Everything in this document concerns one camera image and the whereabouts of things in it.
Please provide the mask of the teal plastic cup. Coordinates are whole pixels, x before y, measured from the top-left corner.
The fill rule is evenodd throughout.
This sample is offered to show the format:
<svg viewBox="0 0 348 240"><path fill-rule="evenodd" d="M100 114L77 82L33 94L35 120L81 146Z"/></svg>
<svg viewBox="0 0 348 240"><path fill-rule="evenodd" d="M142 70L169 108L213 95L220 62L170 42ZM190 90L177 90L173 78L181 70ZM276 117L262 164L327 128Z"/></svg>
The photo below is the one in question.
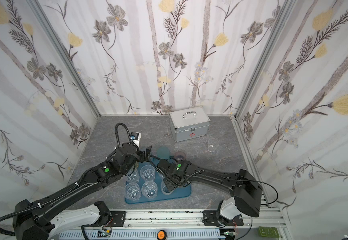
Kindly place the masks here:
<svg viewBox="0 0 348 240"><path fill-rule="evenodd" d="M158 158L160 159L169 159L170 158L170 150L167 147L160 147L157 152L156 155Z"/></svg>

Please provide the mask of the frosted dotted clear cup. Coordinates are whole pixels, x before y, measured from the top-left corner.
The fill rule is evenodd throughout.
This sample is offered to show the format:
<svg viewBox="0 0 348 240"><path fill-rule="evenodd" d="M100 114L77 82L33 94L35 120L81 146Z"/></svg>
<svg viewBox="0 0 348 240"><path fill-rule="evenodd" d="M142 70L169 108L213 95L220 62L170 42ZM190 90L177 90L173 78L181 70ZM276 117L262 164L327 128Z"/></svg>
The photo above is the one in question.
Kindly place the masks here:
<svg viewBox="0 0 348 240"><path fill-rule="evenodd" d="M161 182L160 188L161 188L161 192L164 195L171 195L174 191L174 190L169 190L164 181Z"/></svg>

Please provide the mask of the clear faceted glass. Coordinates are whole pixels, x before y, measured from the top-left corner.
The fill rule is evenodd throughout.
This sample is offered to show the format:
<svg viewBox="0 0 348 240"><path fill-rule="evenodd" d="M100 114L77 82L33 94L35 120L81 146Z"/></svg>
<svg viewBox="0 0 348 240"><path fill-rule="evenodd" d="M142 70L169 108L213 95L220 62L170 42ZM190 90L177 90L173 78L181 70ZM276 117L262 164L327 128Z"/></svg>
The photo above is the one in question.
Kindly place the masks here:
<svg viewBox="0 0 348 240"><path fill-rule="evenodd" d="M129 183L124 188L124 196L127 200L137 201L141 197L141 189L137 183Z"/></svg>
<svg viewBox="0 0 348 240"><path fill-rule="evenodd" d="M142 195L147 199L157 197L158 186L154 181L147 181L141 187Z"/></svg>
<svg viewBox="0 0 348 240"><path fill-rule="evenodd" d="M218 149L219 146L220 146L219 140L217 140L215 138L210 138L209 139L209 141L208 141L208 151L210 153L216 152L216 150Z"/></svg>
<svg viewBox="0 0 348 240"><path fill-rule="evenodd" d="M145 165L140 169L140 177L145 181L155 180L155 168L152 165Z"/></svg>

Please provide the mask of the teal plastic tray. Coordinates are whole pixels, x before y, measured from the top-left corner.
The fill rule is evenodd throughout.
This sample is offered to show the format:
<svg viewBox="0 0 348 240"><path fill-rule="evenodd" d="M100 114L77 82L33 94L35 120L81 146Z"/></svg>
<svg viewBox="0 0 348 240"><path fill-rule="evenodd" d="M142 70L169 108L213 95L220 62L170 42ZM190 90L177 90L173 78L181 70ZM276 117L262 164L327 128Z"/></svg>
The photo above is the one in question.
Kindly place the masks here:
<svg viewBox="0 0 348 240"><path fill-rule="evenodd" d="M151 165L150 162L146 162L146 163L139 163L138 165L136 165L135 167L132 167L131 169L137 169L138 173L140 175L140 169L145 166L145 165ZM149 202L157 202L157 201L164 201L164 200L171 200L171 199L179 199L179 198L185 198L191 195L192 193L192 189L191 186L187 186L185 188L178 188L175 189L173 191L173 193L171 195L164 195L161 192L161 182L163 181L163 175L160 174L156 169L155 169L155 180L154 182L157 184L158 186L158 192L157 192L157 197L154 199L147 199L145 198L142 194L139 200L137 201L130 201L127 200L125 198L125 201L127 204L138 204L138 203L149 203ZM141 189L142 185L145 183L145 181L140 177L139 183L137 183Z"/></svg>

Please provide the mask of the clear faceted glass back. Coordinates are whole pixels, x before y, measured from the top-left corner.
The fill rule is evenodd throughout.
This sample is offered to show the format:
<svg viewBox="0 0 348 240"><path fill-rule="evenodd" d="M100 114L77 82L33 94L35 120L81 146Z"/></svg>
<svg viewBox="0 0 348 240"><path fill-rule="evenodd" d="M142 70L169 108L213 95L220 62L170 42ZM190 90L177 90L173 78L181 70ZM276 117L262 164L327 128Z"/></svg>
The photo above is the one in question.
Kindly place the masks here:
<svg viewBox="0 0 348 240"><path fill-rule="evenodd" d="M220 146L219 140L217 140L215 138L210 138L209 139L209 141L208 141L208 151L210 153L216 152L216 150L218 149L219 146Z"/></svg>

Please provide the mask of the pink plastic cup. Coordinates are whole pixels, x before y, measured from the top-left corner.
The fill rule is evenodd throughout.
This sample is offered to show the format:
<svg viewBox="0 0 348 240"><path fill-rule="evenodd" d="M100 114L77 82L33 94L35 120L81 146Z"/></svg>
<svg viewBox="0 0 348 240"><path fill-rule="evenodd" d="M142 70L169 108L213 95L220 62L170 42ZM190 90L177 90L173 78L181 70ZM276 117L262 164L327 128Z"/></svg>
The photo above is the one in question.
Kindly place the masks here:
<svg viewBox="0 0 348 240"><path fill-rule="evenodd" d="M186 160L187 159L187 155L186 153L182 152L182 151L178 151L174 154L174 158L177 161L181 161L181 160Z"/></svg>

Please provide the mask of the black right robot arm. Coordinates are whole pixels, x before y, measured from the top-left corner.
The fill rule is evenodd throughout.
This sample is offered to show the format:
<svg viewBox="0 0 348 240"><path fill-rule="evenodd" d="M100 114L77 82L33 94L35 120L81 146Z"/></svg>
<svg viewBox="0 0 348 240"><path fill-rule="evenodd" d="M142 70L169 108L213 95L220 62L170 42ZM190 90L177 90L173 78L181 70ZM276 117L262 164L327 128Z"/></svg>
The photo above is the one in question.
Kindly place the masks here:
<svg viewBox="0 0 348 240"><path fill-rule="evenodd" d="M247 170L241 169L238 173L218 172L189 161L171 163L168 160L160 160L153 166L165 177L170 190L192 183L208 185L230 194L241 213L253 218L260 215L263 187Z"/></svg>

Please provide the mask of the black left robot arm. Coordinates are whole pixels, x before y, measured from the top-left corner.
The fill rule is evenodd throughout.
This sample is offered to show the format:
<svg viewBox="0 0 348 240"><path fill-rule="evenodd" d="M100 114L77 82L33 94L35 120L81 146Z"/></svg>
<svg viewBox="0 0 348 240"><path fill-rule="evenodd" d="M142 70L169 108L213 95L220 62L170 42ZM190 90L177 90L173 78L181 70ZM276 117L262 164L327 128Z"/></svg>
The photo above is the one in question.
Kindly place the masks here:
<svg viewBox="0 0 348 240"><path fill-rule="evenodd" d="M110 212L104 202L77 211L68 208L119 181L136 162L146 162L150 153L151 147L140 150L136 145L124 144L104 162L86 170L75 183L40 200L21 201L15 207L19 214L13 218L15 237L18 240L47 240L80 225L106 224Z"/></svg>

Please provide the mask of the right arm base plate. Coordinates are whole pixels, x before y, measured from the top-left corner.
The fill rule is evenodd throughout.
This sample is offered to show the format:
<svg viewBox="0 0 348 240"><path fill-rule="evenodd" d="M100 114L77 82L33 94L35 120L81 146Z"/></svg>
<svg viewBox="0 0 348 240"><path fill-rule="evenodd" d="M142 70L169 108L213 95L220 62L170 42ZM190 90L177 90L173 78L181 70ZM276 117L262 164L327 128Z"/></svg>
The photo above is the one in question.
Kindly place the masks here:
<svg viewBox="0 0 348 240"><path fill-rule="evenodd" d="M242 215L234 217L232 220L228 220L222 217L217 210L205 210L203 211L203 224L206 227L240 227L244 225Z"/></svg>

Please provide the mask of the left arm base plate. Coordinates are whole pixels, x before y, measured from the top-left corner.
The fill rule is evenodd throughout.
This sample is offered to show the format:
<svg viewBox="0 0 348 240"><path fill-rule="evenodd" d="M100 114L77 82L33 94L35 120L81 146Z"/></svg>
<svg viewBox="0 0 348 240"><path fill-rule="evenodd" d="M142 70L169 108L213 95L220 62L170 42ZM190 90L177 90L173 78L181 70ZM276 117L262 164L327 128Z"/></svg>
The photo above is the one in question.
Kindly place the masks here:
<svg viewBox="0 0 348 240"><path fill-rule="evenodd" d="M111 211L104 224L104 228L123 227L126 211Z"/></svg>

